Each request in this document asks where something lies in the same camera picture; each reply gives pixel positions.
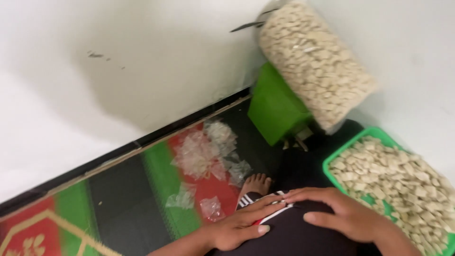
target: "toe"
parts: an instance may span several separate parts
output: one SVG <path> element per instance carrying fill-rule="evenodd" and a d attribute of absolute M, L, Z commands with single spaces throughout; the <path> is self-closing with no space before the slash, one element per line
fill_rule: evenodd
<path fill-rule="evenodd" d="M 269 177 L 267 179 L 265 179 L 265 185 L 270 187 L 270 184 L 272 183 L 272 179 Z"/>
<path fill-rule="evenodd" d="M 260 181 L 261 183 L 264 183 L 266 177 L 267 177 L 267 176 L 266 176 L 265 174 L 260 174 L 259 181 Z"/>

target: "hand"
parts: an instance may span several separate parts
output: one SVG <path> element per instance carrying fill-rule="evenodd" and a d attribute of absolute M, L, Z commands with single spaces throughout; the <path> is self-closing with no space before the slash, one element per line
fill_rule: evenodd
<path fill-rule="evenodd" d="M 206 232 L 206 236 L 211 238 L 210 246 L 222 251 L 230 251 L 247 240 L 265 235 L 270 230 L 270 226 L 251 225 L 255 221 L 284 208 L 285 203 L 271 205 L 272 202 L 282 199 L 282 195 L 263 197 L 259 201 L 236 211 L 233 215 L 203 227 L 202 230 Z"/>
<path fill-rule="evenodd" d="M 308 212 L 303 219 L 313 225 L 343 233 L 357 242 L 373 242 L 379 229 L 394 224 L 383 216 L 361 205 L 336 188 L 303 188 L 292 190 L 283 196 L 286 203 L 312 200 L 324 202 L 335 214 Z"/>

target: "fingernail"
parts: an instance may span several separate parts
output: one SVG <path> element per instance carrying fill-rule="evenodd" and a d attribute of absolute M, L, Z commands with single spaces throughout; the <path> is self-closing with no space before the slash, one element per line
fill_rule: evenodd
<path fill-rule="evenodd" d="M 270 231 L 270 226 L 269 225 L 260 225 L 258 227 L 258 232 L 260 235 L 264 235 L 265 233 Z"/>
<path fill-rule="evenodd" d="M 307 212 L 303 215 L 303 219 L 306 222 L 312 223 L 316 220 L 316 217 L 314 216 L 314 214 L 312 212 Z"/>

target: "red and green mat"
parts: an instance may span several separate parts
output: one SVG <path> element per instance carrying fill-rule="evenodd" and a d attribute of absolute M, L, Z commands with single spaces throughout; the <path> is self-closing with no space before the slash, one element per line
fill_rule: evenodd
<path fill-rule="evenodd" d="M 204 198 L 217 196 L 233 213 L 238 188 L 213 175 L 194 180 L 171 165 L 185 133 L 0 219 L 0 256 L 145 255 L 207 221 Z M 166 208 L 182 181 L 197 185 L 195 208 Z"/>

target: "white stripe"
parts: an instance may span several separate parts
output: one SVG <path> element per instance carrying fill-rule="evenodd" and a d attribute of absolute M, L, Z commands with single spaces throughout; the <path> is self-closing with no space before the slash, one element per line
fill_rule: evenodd
<path fill-rule="evenodd" d="M 286 207 L 286 208 L 283 208 L 283 209 L 281 209 L 281 210 L 275 212 L 274 214 L 270 215 L 269 217 L 264 218 L 259 224 L 262 224 L 262 223 L 268 221 L 269 219 L 271 219 L 271 218 L 277 216 L 278 214 L 284 212 L 285 210 L 287 210 L 287 209 L 289 209 L 289 208 L 290 208 L 290 207 Z"/>
<path fill-rule="evenodd" d="M 243 204 L 244 204 L 245 206 L 247 206 L 247 205 L 250 204 L 250 202 L 248 202 L 244 197 L 242 197 L 241 200 L 242 200 L 242 202 L 243 202 Z"/>
<path fill-rule="evenodd" d="M 251 200 L 251 198 L 247 194 L 245 194 L 244 197 L 246 198 L 246 200 L 250 201 L 251 204 L 254 203 L 253 200 Z"/>

